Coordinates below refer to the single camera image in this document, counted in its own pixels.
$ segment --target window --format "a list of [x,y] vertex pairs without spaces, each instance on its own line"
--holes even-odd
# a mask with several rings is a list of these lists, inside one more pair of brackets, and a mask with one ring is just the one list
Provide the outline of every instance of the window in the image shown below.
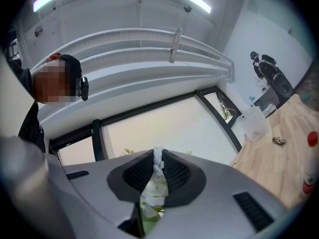
[[237,154],[220,124],[195,97],[109,124],[103,131],[109,158],[125,155],[126,149],[163,146],[228,165]]
[[205,95],[205,98],[211,103],[211,105],[214,106],[214,108],[218,111],[218,113],[223,117],[223,119],[226,119],[225,110],[223,108],[223,104],[219,101],[216,93],[210,93],[208,95]]
[[219,114],[228,123],[238,113],[234,104],[219,91],[205,95],[205,98],[214,106]]
[[92,137],[85,138],[58,151],[61,165],[95,162]]

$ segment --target white ceiling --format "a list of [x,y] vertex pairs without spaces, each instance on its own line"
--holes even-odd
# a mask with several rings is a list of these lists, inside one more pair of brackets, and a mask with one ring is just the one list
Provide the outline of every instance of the white ceiling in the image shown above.
[[[146,27],[172,31],[183,28],[183,35],[223,51],[237,21],[243,0],[204,0],[212,11],[206,13],[188,0],[54,0],[38,12],[30,0],[16,19],[24,67],[32,68],[60,46],[98,31]],[[190,13],[184,11],[190,5]],[[43,34],[34,35],[41,26]],[[89,50],[89,56],[123,47],[157,47],[153,42],[106,45]]]

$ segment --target red bottle cap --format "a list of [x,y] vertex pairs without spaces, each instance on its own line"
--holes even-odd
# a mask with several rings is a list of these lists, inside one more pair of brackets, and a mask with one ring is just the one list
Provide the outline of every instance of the red bottle cap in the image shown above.
[[310,147],[314,147],[318,143],[318,134],[316,131],[311,132],[308,134],[308,145]]

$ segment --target wooden table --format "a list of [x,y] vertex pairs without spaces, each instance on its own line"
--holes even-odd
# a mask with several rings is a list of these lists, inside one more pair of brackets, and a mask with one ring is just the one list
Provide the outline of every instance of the wooden table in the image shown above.
[[[297,94],[268,118],[271,130],[256,142],[245,135],[244,146],[231,166],[273,193],[288,209],[303,201],[301,190],[307,135],[319,131],[319,112],[306,107]],[[285,146],[272,142],[279,136]]]

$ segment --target gray machine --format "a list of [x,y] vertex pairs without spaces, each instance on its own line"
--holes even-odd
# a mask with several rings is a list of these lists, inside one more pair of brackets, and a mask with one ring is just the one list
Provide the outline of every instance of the gray machine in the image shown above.
[[[230,166],[163,151],[168,196],[150,239],[243,239],[286,210]],[[18,138],[0,142],[0,179],[20,214],[47,238],[144,237],[137,202],[153,173],[153,150],[62,167]]]

